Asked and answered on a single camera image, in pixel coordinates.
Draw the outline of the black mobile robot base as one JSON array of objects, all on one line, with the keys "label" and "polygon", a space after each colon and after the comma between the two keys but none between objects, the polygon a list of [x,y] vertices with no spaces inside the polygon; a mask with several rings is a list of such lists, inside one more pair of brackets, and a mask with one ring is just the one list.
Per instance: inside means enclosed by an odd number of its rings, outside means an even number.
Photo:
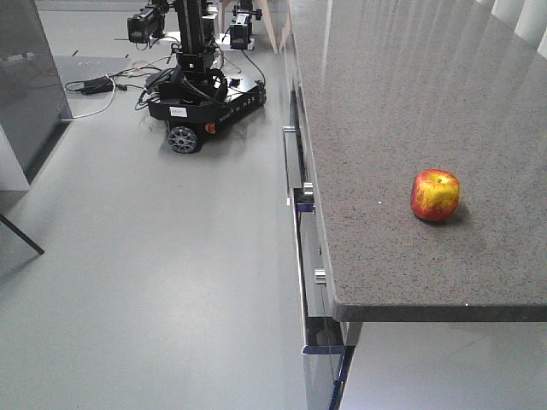
[{"label": "black mobile robot base", "polygon": [[221,70],[224,50],[252,49],[252,21],[260,20],[262,12],[251,1],[239,2],[227,32],[217,36],[212,2],[150,1],[128,18],[129,41],[151,46],[168,39],[165,16],[171,9],[179,25],[169,39],[176,65],[153,73],[139,101],[151,117],[165,122],[171,149],[191,154],[199,150],[203,137],[266,102],[264,78],[226,76]]}]

